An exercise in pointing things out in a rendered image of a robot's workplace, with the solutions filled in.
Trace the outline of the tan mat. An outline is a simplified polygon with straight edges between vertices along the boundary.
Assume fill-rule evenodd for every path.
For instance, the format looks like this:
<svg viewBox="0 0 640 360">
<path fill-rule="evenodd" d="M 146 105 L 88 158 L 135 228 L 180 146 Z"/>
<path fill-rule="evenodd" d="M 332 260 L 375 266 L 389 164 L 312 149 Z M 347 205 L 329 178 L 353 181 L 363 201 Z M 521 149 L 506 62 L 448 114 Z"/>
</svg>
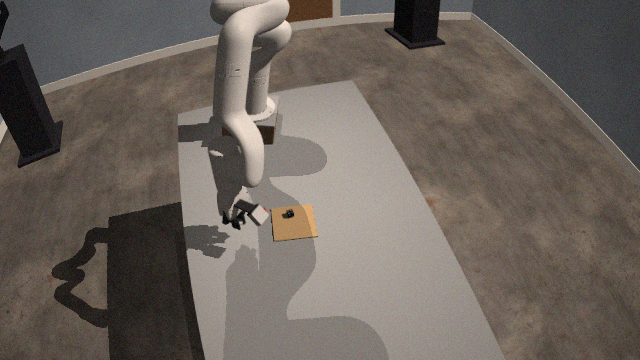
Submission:
<svg viewBox="0 0 640 360">
<path fill-rule="evenodd" d="M 292 209 L 294 217 L 286 211 Z M 271 208 L 274 241 L 318 237 L 312 204 Z"/>
</svg>

